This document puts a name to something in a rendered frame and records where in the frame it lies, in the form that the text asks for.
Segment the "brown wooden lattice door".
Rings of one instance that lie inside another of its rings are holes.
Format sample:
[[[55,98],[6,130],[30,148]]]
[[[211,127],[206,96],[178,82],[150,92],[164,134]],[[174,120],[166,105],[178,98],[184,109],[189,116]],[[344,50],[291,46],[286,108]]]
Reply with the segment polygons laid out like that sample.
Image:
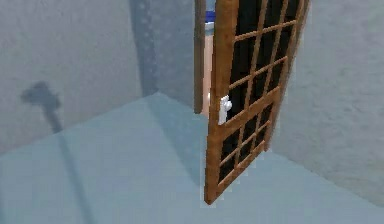
[[[204,201],[270,146],[311,0],[216,0]],[[218,124],[220,99],[232,108]]]

